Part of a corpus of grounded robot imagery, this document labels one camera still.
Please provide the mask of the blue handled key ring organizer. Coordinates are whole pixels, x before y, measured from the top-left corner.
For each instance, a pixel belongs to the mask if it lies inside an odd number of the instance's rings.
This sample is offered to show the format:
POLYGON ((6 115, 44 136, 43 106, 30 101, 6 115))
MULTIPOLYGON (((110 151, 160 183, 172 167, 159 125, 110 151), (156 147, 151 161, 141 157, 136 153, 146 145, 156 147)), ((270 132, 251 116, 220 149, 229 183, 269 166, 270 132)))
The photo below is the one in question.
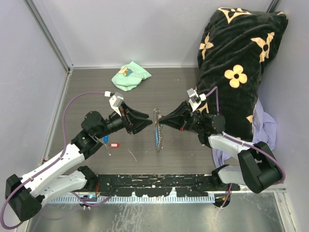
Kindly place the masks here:
POLYGON ((159 119, 162 117, 158 108, 154 109, 154 131, 155 131, 155 148, 159 153, 163 148, 163 132, 159 126, 159 119))

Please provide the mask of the key with blue tag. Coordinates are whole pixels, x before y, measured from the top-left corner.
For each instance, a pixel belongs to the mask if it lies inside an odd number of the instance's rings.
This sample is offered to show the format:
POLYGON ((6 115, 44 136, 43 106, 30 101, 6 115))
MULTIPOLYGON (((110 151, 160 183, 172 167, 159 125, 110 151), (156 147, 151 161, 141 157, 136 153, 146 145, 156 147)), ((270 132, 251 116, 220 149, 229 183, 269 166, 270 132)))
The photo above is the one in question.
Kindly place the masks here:
POLYGON ((109 137, 108 137, 108 135, 106 135, 106 136, 104 136, 103 138, 102 138, 102 142, 103 142, 103 144, 107 147, 107 145, 108 145, 108 141, 109 141, 109 137))

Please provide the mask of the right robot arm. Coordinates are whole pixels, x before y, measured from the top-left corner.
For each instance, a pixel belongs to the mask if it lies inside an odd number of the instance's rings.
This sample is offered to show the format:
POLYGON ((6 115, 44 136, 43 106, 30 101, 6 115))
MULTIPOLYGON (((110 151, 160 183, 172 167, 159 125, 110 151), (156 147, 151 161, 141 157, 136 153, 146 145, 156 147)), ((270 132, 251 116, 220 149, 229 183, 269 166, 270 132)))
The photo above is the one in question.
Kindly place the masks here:
POLYGON ((211 183, 216 190, 223 190, 228 184, 238 184, 260 193, 285 179, 285 173, 268 145, 228 135, 225 133, 225 118, 219 113, 204 114, 183 101, 158 122, 179 131, 194 131, 201 144, 227 153, 239 162, 237 167, 222 165, 212 171, 211 183))

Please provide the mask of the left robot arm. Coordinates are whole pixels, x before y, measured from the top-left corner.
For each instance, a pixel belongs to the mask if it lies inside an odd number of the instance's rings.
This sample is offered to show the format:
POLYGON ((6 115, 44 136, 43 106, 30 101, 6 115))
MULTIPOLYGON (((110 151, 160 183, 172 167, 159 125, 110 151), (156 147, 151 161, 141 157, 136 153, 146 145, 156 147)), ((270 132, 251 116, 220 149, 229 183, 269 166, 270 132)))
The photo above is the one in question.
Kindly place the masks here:
POLYGON ((122 129, 136 134, 152 124, 148 114, 124 102, 118 109, 107 119, 98 111, 87 113, 81 123, 82 130, 65 143, 61 152, 27 174, 13 174, 6 179, 4 204, 11 207, 21 222, 34 217, 44 205, 64 193, 95 189, 97 176, 88 167, 82 166, 67 177, 61 175, 94 155, 103 145, 101 138, 122 129))

